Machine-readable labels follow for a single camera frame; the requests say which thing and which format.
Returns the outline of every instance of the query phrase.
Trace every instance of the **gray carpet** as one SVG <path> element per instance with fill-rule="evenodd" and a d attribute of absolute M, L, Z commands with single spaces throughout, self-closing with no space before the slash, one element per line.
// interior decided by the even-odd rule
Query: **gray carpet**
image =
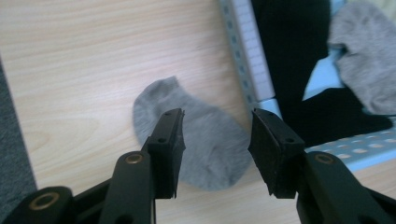
<path fill-rule="evenodd" d="M 20 125 L 0 64 L 0 223 L 35 189 Z"/>

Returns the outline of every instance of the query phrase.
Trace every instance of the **wooden table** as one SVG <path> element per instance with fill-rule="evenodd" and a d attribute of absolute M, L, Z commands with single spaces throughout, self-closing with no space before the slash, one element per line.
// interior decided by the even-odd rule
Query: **wooden table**
<path fill-rule="evenodd" d="M 216 0 L 1 1 L 0 53 L 40 188 L 75 194 L 111 177 L 139 150 L 137 95 L 176 76 L 191 95 L 249 130 Z M 396 198 L 396 161 L 357 172 Z M 158 223 L 298 223 L 295 201 L 269 197 L 252 165 L 234 187 L 204 192 L 180 183 L 158 201 Z"/>

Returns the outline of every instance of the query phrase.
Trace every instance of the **wooden surface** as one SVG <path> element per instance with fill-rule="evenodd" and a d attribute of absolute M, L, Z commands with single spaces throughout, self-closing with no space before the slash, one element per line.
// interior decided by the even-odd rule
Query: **wooden surface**
<path fill-rule="evenodd" d="M 140 150 L 132 107 L 153 81 L 177 76 L 191 94 L 249 129 L 214 0 L 1 1 L 0 53 L 40 188 L 75 194 L 111 177 Z M 396 197 L 396 162 L 357 172 Z M 181 183 L 158 201 L 158 223 L 298 223 L 295 201 L 268 196 L 252 165 L 234 187 Z"/>

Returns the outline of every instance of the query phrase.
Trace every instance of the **gray sock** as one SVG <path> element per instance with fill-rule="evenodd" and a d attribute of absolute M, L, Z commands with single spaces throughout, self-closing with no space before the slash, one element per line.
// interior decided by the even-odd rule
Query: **gray sock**
<path fill-rule="evenodd" d="M 249 137 L 233 118 L 186 93 L 175 77 L 146 87 L 134 102 L 134 131 L 144 144 L 160 115 L 170 109 L 185 110 L 183 154 L 179 179 L 205 190 L 227 189 L 248 168 Z"/>

